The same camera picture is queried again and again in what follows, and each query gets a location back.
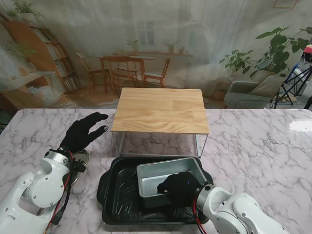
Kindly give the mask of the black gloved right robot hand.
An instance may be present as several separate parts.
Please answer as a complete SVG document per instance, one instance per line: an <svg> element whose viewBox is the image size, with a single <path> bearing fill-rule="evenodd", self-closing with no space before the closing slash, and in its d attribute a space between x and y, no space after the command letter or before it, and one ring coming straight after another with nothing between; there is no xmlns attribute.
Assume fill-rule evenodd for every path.
<svg viewBox="0 0 312 234"><path fill-rule="evenodd" d="M167 194L174 205L186 206L194 201L202 187L203 185L190 172L180 172L168 176L157 186L157 192Z"/></svg>

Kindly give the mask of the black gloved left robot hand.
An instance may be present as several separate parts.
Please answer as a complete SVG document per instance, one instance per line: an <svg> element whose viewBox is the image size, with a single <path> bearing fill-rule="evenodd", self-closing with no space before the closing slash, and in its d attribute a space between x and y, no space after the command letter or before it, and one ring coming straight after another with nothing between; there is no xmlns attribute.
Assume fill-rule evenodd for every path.
<svg viewBox="0 0 312 234"><path fill-rule="evenodd" d="M90 129L98 122L106 120L109 116L99 112L92 113L85 118L76 120L67 130L65 138L60 144L60 148L67 149L71 153L76 153L85 149L91 142L100 137L109 128L106 125L90 132Z"/></svg>

